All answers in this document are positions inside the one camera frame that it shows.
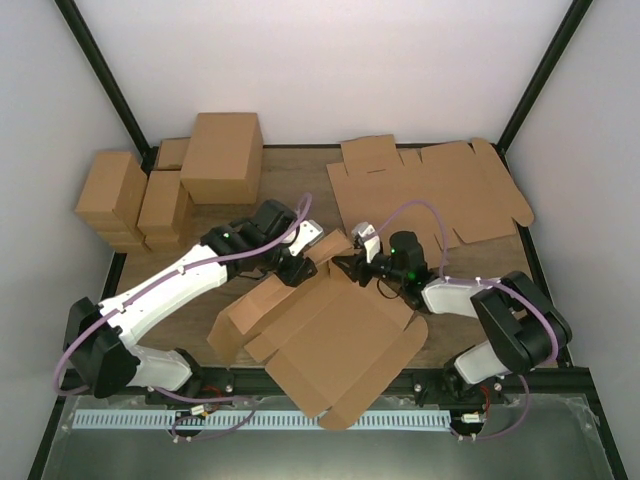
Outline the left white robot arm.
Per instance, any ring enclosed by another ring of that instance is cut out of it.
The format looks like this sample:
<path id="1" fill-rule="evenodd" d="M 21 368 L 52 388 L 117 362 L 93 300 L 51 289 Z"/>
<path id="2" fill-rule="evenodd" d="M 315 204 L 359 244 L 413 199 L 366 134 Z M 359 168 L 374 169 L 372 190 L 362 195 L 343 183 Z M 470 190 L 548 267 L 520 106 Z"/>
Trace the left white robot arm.
<path id="1" fill-rule="evenodd" d="M 143 347 L 141 339 L 170 314 L 243 273 L 274 274 L 297 287 L 317 268 L 304 250 L 323 235 L 308 219 L 312 204 L 304 194 L 295 209 L 266 200 L 253 216 L 212 228 L 174 263 L 115 297 L 99 303 L 84 297 L 70 308 L 63 354 L 54 373 L 59 393 L 62 373 L 72 366 L 83 384 L 72 394 L 108 398 L 126 388 L 147 387 L 181 403 L 204 392 L 204 374 L 194 357 L 175 348 Z"/>

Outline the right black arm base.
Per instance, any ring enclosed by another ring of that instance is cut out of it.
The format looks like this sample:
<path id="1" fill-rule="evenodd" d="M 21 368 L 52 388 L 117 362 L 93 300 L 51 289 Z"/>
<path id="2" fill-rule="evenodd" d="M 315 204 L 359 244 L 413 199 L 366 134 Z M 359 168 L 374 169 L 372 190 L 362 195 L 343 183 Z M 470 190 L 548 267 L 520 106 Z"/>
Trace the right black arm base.
<path id="1" fill-rule="evenodd" d="M 481 407 L 502 404 L 505 396 L 486 382 L 467 384 L 454 368 L 418 369 L 411 374 L 417 404 L 442 408 Z"/>

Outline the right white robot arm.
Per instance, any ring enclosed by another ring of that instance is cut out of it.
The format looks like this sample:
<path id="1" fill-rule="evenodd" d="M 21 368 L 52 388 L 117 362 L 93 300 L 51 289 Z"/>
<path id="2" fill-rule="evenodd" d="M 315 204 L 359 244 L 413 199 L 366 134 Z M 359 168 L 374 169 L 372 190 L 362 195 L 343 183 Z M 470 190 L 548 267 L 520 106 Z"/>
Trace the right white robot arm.
<path id="1" fill-rule="evenodd" d="M 365 287 L 373 279 L 386 281 L 416 312 L 453 314 L 479 320 L 486 340 L 450 359 L 444 389 L 458 403 L 472 399 L 480 384 L 492 377 L 524 375 L 557 359 L 572 340 L 568 322 L 523 272 L 498 279 L 438 277 L 428 268 L 417 236 L 399 231 L 385 253 L 378 238 L 355 234 L 355 252 L 333 258 L 354 283 Z"/>

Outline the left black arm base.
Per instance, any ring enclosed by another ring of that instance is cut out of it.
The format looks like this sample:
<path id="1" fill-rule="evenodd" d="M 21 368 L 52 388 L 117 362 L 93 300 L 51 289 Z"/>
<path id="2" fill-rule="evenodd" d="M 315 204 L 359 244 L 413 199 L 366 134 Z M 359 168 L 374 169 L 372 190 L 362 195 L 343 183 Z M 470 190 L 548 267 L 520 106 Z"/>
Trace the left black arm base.
<path id="1" fill-rule="evenodd" d="M 219 398 L 232 395 L 235 389 L 235 375 L 228 369 L 204 367 L 200 374 L 194 375 L 175 395 L 201 399 Z M 193 403 L 182 402 L 156 391 L 144 394 L 146 405 L 164 405 L 169 408 L 193 407 Z"/>

